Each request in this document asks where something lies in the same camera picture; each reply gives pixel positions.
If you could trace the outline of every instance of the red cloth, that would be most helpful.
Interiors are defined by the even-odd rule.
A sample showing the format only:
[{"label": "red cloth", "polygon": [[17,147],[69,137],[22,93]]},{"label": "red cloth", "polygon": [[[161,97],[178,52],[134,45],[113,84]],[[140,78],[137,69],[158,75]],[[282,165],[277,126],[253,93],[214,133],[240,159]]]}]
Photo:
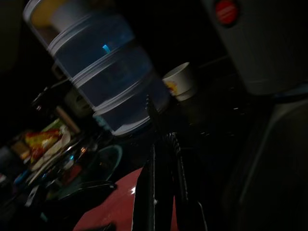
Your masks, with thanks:
[{"label": "red cloth", "polygon": [[[74,227],[74,231],[99,228],[114,223],[117,231],[131,231],[135,189],[142,168],[120,179],[117,189],[99,206],[86,212]],[[175,203],[171,231],[177,231]]]}]

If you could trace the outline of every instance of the red button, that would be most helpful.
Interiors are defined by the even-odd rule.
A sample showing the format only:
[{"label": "red button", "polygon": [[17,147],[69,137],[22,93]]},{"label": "red button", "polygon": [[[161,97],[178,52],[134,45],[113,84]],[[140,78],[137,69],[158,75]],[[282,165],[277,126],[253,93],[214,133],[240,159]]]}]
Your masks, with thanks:
[{"label": "red button", "polygon": [[216,16],[223,25],[230,25],[236,21],[239,9],[232,0],[222,0],[215,6]]}]

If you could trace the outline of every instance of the dark background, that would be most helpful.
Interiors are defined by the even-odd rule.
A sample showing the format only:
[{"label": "dark background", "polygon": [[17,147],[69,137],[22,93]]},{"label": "dark background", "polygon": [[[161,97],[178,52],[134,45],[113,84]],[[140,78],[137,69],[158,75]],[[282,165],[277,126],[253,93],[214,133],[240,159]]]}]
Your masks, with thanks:
[{"label": "dark background", "polygon": [[[2,1],[0,7],[9,2]],[[115,6],[161,76],[183,62],[191,62],[199,78],[204,79],[235,72],[200,1],[116,0]],[[0,143],[31,128],[35,123],[28,113],[31,101],[56,82],[51,72],[53,60],[23,22],[22,12],[20,23],[16,61],[10,70],[0,72]],[[1,36],[7,36],[2,28]]]}]

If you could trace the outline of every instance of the stacked plastic container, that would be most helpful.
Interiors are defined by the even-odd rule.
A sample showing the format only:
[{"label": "stacked plastic container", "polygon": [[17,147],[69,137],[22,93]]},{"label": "stacked plastic container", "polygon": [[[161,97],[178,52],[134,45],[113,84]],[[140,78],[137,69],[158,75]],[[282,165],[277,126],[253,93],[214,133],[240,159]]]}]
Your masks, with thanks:
[{"label": "stacked plastic container", "polygon": [[140,128],[150,95],[159,110],[169,93],[125,19],[86,0],[31,0],[24,19],[114,135]]}]

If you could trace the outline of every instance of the white cup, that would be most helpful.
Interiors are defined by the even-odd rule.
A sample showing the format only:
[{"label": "white cup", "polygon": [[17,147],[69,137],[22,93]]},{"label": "white cup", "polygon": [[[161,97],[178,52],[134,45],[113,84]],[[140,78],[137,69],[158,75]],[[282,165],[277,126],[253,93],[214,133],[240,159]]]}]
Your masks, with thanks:
[{"label": "white cup", "polygon": [[183,63],[169,71],[163,77],[163,81],[169,88],[171,94],[179,101],[184,101],[197,92],[189,63]]}]

